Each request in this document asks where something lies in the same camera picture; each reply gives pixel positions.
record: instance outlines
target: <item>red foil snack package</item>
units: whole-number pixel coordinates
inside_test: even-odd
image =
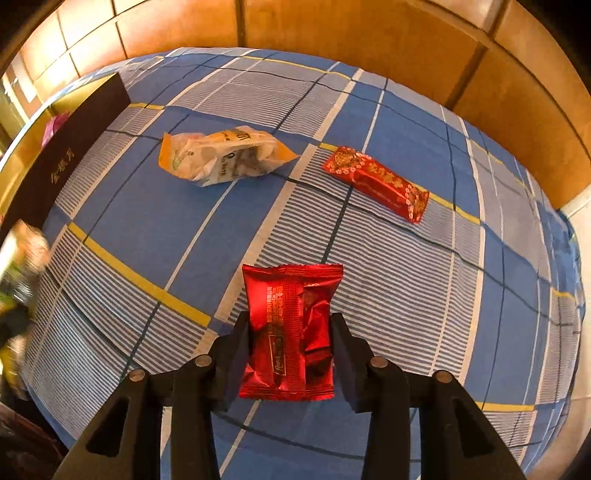
[[[335,394],[330,299],[342,265],[243,265],[251,354],[240,396],[324,400]]]
[[[419,190],[369,155],[339,147],[322,168],[411,223],[423,218],[429,192]]]

